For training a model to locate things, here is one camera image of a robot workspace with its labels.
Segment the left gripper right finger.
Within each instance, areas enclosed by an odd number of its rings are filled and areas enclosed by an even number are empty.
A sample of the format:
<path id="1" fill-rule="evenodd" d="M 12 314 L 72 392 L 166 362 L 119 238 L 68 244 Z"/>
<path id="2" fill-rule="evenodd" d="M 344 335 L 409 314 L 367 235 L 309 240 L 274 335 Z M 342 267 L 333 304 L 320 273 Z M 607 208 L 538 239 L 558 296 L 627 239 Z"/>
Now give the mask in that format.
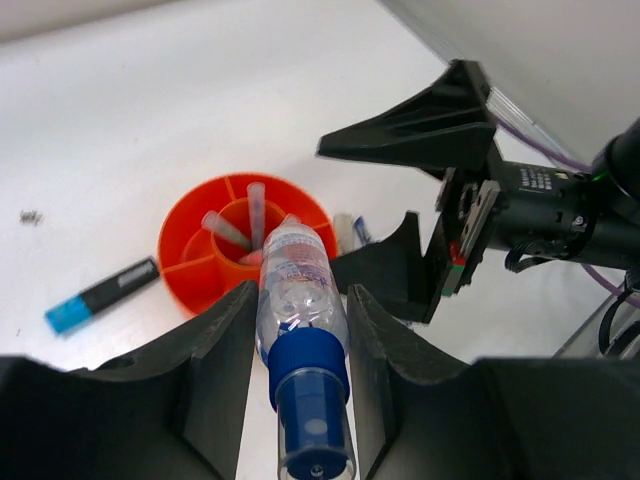
<path id="1" fill-rule="evenodd" d="M 463 363 L 350 288 L 350 370 L 364 479 L 635 479 L 635 360 Z"/>

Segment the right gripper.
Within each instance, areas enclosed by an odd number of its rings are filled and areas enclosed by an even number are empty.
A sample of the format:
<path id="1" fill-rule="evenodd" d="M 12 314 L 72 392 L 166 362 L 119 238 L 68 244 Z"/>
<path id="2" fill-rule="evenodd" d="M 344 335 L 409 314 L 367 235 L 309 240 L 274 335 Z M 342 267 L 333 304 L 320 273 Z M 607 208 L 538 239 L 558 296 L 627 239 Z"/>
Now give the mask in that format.
<path id="1" fill-rule="evenodd" d="M 413 167 L 437 178 L 456 168 L 443 180 L 425 256 L 419 215 L 408 211 L 384 240 L 330 261 L 340 293 L 361 285 L 394 317 L 428 324 L 442 298 L 470 284 L 488 249 L 504 251 L 512 273 L 580 260 L 597 219 L 587 175 L 504 162 L 490 93 L 482 65 L 457 59 L 418 94 L 320 138 L 320 157 Z"/>

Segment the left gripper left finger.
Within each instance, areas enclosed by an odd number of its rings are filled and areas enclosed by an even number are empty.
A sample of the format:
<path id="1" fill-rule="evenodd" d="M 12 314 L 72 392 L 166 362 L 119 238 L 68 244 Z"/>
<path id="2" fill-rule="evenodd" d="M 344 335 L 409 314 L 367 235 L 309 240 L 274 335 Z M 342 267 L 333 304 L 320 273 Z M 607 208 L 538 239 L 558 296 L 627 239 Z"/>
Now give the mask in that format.
<path id="1" fill-rule="evenodd" d="M 1 360 L 5 479 L 231 479 L 253 359 L 257 286 L 94 370 Z"/>

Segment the clear bottle blue cap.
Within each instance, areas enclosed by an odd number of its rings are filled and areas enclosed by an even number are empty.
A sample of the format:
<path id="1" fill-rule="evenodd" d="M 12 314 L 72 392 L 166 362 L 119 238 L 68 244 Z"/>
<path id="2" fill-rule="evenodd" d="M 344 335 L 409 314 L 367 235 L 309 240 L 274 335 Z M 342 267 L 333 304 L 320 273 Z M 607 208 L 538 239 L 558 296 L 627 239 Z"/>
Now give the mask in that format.
<path id="1" fill-rule="evenodd" d="M 278 478 L 354 478 L 349 328 L 325 246 L 307 225 L 281 223 L 265 241 L 255 343 L 277 415 Z"/>

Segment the slim pink orange marker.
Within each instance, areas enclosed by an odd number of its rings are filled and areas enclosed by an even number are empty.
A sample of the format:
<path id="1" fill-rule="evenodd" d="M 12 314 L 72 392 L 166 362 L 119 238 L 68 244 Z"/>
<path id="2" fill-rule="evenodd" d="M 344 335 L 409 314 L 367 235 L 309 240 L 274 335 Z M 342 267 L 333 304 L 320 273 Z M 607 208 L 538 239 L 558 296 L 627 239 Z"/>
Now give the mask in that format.
<path id="1" fill-rule="evenodd" d="M 238 260 L 240 265 L 259 267 L 262 264 L 263 252 L 261 250 L 255 250 Z"/>

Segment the clear green pen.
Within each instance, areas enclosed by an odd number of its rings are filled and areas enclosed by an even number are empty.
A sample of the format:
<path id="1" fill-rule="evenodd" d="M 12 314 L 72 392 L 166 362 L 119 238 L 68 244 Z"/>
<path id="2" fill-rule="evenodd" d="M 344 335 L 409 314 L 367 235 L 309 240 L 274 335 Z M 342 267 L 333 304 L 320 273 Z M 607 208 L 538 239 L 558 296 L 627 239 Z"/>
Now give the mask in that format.
<path id="1" fill-rule="evenodd" d="M 201 227 L 247 251 L 252 249 L 249 238 L 216 211 L 210 210 L 203 216 Z"/>

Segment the slim yellow marker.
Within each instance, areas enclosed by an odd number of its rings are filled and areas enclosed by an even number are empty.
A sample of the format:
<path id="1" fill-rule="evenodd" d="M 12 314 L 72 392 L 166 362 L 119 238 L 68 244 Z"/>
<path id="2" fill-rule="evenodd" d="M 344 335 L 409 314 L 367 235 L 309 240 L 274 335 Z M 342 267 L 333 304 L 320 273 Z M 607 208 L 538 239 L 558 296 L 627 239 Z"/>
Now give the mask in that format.
<path id="1" fill-rule="evenodd" d="M 294 214 L 287 214 L 282 221 L 282 225 L 290 226 L 290 225 L 300 225 L 301 220 L 298 216 Z"/>

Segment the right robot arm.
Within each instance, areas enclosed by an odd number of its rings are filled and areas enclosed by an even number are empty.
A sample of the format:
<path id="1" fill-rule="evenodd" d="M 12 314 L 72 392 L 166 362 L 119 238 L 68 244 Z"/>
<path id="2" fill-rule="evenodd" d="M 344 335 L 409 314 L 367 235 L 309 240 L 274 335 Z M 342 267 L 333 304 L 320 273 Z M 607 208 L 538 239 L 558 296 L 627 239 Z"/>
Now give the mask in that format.
<path id="1" fill-rule="evenodd" d="M 419 309 L 468 285 L 488 249 L 511 272 L 569 261 L 627 270 L 639 262 L 639 128 L 630 126 L 589 172 L 505 160 L 488 109 L 489 80 L 455 60 L 428 88 L 390 110 L 324 135 L 322 157 L 419 169 L 441 183 L 439 214 L 418 270 Z"/>

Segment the blue ballpoint pen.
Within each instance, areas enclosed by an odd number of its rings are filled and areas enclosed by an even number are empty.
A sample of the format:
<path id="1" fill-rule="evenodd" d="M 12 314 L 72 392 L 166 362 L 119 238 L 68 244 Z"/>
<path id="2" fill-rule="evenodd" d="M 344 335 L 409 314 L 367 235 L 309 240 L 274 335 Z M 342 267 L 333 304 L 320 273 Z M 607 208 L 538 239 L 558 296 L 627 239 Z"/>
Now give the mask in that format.
<path id="1" fill-rule="evenodd" d="M 374 243 L 374 239 L 367 227 L 367 224 L 363 216 L 358 216 L 353 221 L 354 232 L 362 246 L 371 245 Z"/>

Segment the white eraser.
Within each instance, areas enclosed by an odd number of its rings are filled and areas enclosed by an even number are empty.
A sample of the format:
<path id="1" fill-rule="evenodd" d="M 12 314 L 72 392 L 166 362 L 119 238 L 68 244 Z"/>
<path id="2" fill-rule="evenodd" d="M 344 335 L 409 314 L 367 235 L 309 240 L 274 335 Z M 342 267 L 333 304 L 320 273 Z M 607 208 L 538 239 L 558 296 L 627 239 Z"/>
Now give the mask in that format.
<path id="1" fill-rule="evenodd" d="M 338 251 L 340 255 L 355 250 L 354 219 L 350 214 L 338 213 L 333 217 L 333 228 L 336 234 Z"/>

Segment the orange round compartment organizer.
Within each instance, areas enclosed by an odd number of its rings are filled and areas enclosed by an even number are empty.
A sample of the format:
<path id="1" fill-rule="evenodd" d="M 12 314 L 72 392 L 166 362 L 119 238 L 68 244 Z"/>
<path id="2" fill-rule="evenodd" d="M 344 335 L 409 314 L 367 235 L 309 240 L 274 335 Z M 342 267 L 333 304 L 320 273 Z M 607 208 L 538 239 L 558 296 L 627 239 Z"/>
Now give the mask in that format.
<path id="1" fill-rule="evenodd" d="M 197 316 L 246 280 L 257 280 L 259 269 L 238 261 L 247 251 L 202 228 L 204 215 L 215 211 L 246 235 L 251 235 L 247 188 L 265 186 L 265 233 L 288 215 L 296 216 L 321 238 L 328 257 L 338 256 L 335 230 L 321 205 L 299 186 L 256 172 L 219 176 L 194 187 L 169 211 L 160 230 L 157 262 L 161 277 L 188 318 Z"/>

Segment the blue cap black highlighter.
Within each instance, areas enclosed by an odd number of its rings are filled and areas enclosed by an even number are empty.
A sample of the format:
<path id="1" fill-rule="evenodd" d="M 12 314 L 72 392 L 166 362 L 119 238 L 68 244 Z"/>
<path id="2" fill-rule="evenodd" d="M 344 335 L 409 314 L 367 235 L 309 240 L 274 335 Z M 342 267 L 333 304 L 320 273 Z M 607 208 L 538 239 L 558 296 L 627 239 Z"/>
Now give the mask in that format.
<path id="1" fill-rule="evenodd" d="M 44 318 L 58 335 L 83 325 L 160 276 L 156 260 L 146 257 L 47 310 Z"/>

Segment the right aluminium rail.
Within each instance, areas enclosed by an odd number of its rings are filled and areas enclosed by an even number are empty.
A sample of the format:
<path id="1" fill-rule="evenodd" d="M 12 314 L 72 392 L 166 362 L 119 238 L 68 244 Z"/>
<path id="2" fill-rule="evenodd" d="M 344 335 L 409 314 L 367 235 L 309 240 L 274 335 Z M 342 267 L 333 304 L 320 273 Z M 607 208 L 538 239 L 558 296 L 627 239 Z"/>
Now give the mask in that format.
<path id="1" fill-rule="evenodd" d="M 636 1 L 387 1 L 440 57 L 482 63 L 510 121 L 588 161 L 639 116 Z"/>

